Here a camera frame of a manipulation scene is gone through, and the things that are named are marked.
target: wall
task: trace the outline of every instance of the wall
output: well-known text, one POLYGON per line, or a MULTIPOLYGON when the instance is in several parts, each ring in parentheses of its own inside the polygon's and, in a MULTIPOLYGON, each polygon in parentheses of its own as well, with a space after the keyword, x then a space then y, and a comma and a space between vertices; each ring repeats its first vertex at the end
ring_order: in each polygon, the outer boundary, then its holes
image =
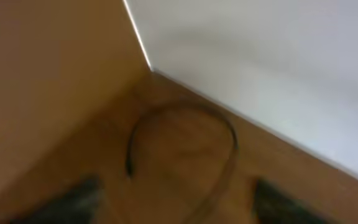
POLYGON ((154 69, 358 178, 358 1, 129 5, 154 69))
POLYGON ((120 0, 0 0, 0 191, 148 70, 120 0))

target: wooden floor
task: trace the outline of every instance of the wooden floor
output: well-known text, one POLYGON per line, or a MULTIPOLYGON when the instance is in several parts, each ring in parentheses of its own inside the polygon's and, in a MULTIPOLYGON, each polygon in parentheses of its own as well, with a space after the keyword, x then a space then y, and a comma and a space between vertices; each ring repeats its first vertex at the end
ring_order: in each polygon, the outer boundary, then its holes
MULTIPOLYGON (((124 172, 124 154, 141 114, 182 99, 211 104, 158 75, 145 78, 6 189, 0 195, 0 218, 97 174, 104 195, 98 223, 181 223, 216 181, 231 149, 228 130, 200 112, 167 111, 140 129, 132 180, 124 172)), ((235 124, 241 152, 225 194, 204 223, 256 223, 251 204, 257 178, 330 220, 358 223, 357 180, 219 110, 235 124)))

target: cord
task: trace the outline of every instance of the cord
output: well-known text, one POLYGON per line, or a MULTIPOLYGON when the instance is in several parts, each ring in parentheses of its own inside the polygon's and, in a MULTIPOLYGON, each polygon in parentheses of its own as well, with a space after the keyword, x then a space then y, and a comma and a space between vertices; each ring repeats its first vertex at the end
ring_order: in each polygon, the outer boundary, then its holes
POLYGON ((129 178, 134 177, 135 165, 132 161, 132 151, 134 148, 135 137, 137 136, 137 133, 141 125, 144 122, 148 121, 149 119, 153 118, 154 116, 158 116, 167 110, 172 110, 176 108, 191 108, 209 114, 214 118, 222 121, 226 125, 226 127, 230 130, 232 136, 232 149, 229 158, 227 159, 218 177, 218 180, 213 185, 209 194, 200 202, 200 204, 187 217, 183 219, 182 222, 182 224, 201 223, 203 221, 203 218, 205 218, 208 215, 208 213, 218 203, 221 195, 225 192, 227 185, 231 179, 231 175, 236 166, 235 161, 237 158, 237 153, 239 151, 239 143, 234 126, 218 110, 215 110, 212 107, 195 103, 192 101, 176 101, 176 102, 164 104, 162 106, 158 106, 146 112, 146 114, 142 115, 138 119, 138 121, 132 128, 132 131, 129 135, 129 140, 127 143, 126 159, 125 159, 126 174, 129 178))

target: brown wall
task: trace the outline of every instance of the brown wall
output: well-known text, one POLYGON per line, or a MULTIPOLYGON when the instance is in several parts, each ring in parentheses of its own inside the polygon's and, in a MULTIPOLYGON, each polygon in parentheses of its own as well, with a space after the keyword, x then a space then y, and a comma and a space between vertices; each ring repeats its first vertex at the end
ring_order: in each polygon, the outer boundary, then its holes
POLYGON ((120 0, 0 0, 0 190, 147 72, 120 0))

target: dark green object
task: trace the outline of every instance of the dark green object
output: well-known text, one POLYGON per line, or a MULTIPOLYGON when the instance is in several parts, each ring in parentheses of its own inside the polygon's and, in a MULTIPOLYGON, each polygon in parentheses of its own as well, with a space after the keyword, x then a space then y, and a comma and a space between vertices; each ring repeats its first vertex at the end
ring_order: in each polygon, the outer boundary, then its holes
POLYGON ((257 183, 254 210, 260 224, 325 224, 327 221, 282 195, 264 180, 257 183))
POLYGON ((98 179, 91 177, 11 224, 89 224, 99 204, 98 179))

